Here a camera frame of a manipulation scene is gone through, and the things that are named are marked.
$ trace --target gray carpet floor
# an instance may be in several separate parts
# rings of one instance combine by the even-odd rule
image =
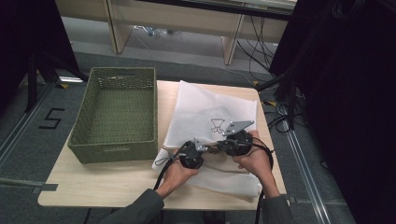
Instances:
[[[255,80],[246,71],[230,72],[221,68],[191,64],[162,63],[87,53],[76,53],[76,58],[81,71],[86,74],[89,74],[92,67],[135,66],[155,67],[157,78],[161,80],[180,81],[182,79],[194,83],[238,87],[251,87],[249,82]],[[59,71],[59,74],[71,76],[63,70]],[[271,78],[269,75],[260,75],[264,78]],[[22,139],[1,167],[0,178],[34,183],[46,181],[74,124],[84,91],[85,84],[74,84],[67,89],[53,88],[51,90]],[[274,100],[273,93],[274,90],[263,91],[260,93],[260,97],[262,100]],[[7,109],[0,112],[0,144],[6,140],[7,135],[22,116],[26,106],[26,97],[26,85],[22,84]],[[64,111],[53,112],[54,117],[62,119],[61,122],[56,129],[40,129],[39,126],[53,125],[54,121],[45,120],[51,108],[64,109]],[[266,112],[275,110],[270,105],[264,105],[263,108]],[[268,121],[271,121],[274,114],[267,113],[266,117]],[[322,160],[320,150],[315,145],[309,126],[304,124],[303,119],[297,119],[296,122],[300,124],[296,125],[296,132],[301,147],[327,206],[332,223],[354,223],[332,175],[320,165]],[[286,134],[279,133],[273,128],[271,136],[288,196],[296,199],[296,203],[290,204],[295,219],[299,223],[318,223]],[[32,189],[32,187],[0,184],[0,223],[83,223],[87,213],[86,208],[42,207],[38,205],[38,195],[32,193]],[[97,223],[107,216],[110,210],[110,208],[92,209],[88,223]],[[232,224],[254,222],[254,211],[226,212],[225,215],[226,221]]]

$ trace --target crumpled cloth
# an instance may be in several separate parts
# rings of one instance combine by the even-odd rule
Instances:
[[[168,151],[180,148],[189,140],[197,138],[204,145],[213,145],[225,139],[222,132],[230,121],[256,121],[256,118],[256,101],[217,94],[180,81],[174,114],[163,148],[152,168],[160,172],[166,163],[161,161],[170,157]],[[254,129],[256,122],[246,128],[247,131]],[[218,192],[257,197],[259,180],[245,170],[239,170],[238,164],[230,156],[205,153],[204,158],[204,165],[198,175],[190,178],[188,184]]]

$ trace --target dark fabric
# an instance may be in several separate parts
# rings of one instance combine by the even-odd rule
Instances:
[[[128,205],[125,208],[113,213],[102,220],[101,224],[115,224],[115,223],[131,223],[131,224],[146,224],[146,223],[160,223],[159,214],[163,209],[163,199],[152,189],[147,189],[136,201]],[[184,222],[182,219],[177,219],[177,212],[172,213],[172,218],[169,220],[175,221],[176,223],[203,223],[203,217],[200,216],[200,212],[196,212],[194,215],[189,217],[197,217],[193,222],[187,220]],[[291,224],[293,216],[289,209],[289,205],[283,196],[279,196],[271,199],[262,200],[262,220],[263,224]]]
[[[204,212],[168,210],[163,211],[161,224],[205,224],[204,219]]]
[[[293,220],[288,202],[285,197],[262,200],[262,223],[263,224],[284,224],[296,223]]]
[[[163,199],[152,189],[147,189],[136,201],[103,219],[101,224],[146,224],[163,209]]]

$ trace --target cable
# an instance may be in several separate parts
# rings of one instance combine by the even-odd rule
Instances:
[[[146,49],[150,49],[150,48],[145,44],[145,42],[143,42],[143,40],[141,40],[141,39],[139,38],[139,36],[135,35],[135,37],[137,38],[137,40],[139,40],[139,42],[140,42]]]
[[[256,26],[254,25],[254,21],[253,21],[253,17],[252,16],[250,16],[250,20],[251,20],[251,24],[253,25],[254,33],[255,33],[256,38],[257,38],[257,42],[259,42],[260,46],[262,47],[262,54],[264,56],[265,63],[267,64],[267,66],[266,66],[267,69],[266,70],[269,72],[269,66],[270,66],[270,62],[269,62],[269,59],[268,59],[269,55],[265,53],[265,49],[267,49],[272,55],[274,55],[274,53],[267,48],[267,46],[265,45],[264,40],[263,40],[262,29],[263,29],[263,26],[264,26],[264,18],[261,19],[262,26],[261,26],[260,34],[257,33],[257,29],[256,29]]]
[[[87,215],[85,215],[84,224],[87,224],[88,219],[90,219],[91,208],[88,209]]]
[[[248,39],[246,39],[246,41],[247,41],[247,43],[248,43],[253,49],[256,48],[256,47],[253,47],[253,45],[250,44],[250,42],[248,41]],[[264,52],[262,52],[261,50],[259,50],[259,49],[256,49],[256,50],[257,50],[257,52],[259,52],[259,53],[261,53],[261,54],[264,54]]]
[[[169,168],[169,166],[176,160],[176,157],[177,157],[178,153],[181,151],[181,149],[183,149],[189,142],[185,142],[185,143],[183,144],[183,146],[181,146],[181,148],[179,148],[179,149],[177,150],[177,152],[175,153],[175,155],[173,155],[173,156],[169,159],[169,161],[165,164],[165,166],[163,167],[163,169],[162,169],[161,172],[160,172],[160,175],[158,176],[157,182],[155,183],[154,190],[157,189],[157,188],[160,186],[161,180],[163,179],[163,175],[165,174],[166,170],[167,170],[167,169]]]
[[[256,218],[254,221],[255,224],[259,224],[259,221],[260,221],[260,211],[262,210],[262,197],[264,197],[263,189],[262,189],[262,192],[260,193],[259,201],[257,202]]]
[[[252,86],[254,86],[254,83],[251,82],[245,74],[243,74],[243,73],[238,73],[238,72],[235,72],[235,71],[231,71],[231,70],[228,70],[228,69],[225,69],[225,68],[221,68],[221,67],[218,67],[218,68],[219,68],[219,69],[222,69],[222,70],[224,70],[224,71],[230,72],[230,73],[235,73],[235,74],[241,75],[241,76],[243,76],[243,77],[247,80],[248,83],[250,83]]]
[[[251,53],[251,57],[248,59],[248,71],[249,71],[249,73],[253,76],[253,74],[251,73],[251,71],[250,71],[250,69],[251,69],[251,58],[253,57],[253,55],[254,55],[254,52],[256,51],[256,48],[257,48],[257,44],[258,43],[256,43],[256,46],[253,48],[253,52]]]
[[[261,66],[268,72],[268,68],[267,68],[264,64],[262,64],[259,60],[257,60],[255,57],[253,57],[253,55],[249,54],[249,53],[241,46],[241,43],[239,43],[239,40],[237,40],[236,43],[239,45],[239,47],[241,48],[241,50],[244,51],[244,52],[246,53],[246,55],[250,57],[250,59],[253,59],[256,63],[258,63],[259,65],[261,65]],[[262,80],[262,79],[259,79],[259,78],[256,78],[256,79],[258,79],[258,80],[260,80],[260,81],[264,81],[264,82],[267,82],[267,81],[268,81],[268,80]]]

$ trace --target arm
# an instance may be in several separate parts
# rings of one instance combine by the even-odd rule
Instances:
[[[165,173],[163,184],[156,190],[147,189],[136,201],[103,219],[109,223],[149,223],[163,209],[163,199],[183,185],[197,170],[184,168],[179,161],[172,163]]]
[[[261,142],[257,140],[259,133],[257,131],[249,133],[253,136],[253,142],[260,145]],[[239,169],[245,168],[257,176],[262,183],[262,189],[265,193],[265,199],[262,200],[263,223],[291,223],[293,220],[291,211],[286,199],[280,195],[277,189],[270,162],[264,150],[252,147],[247,155],[234,157],[233,161],[239,163]]]

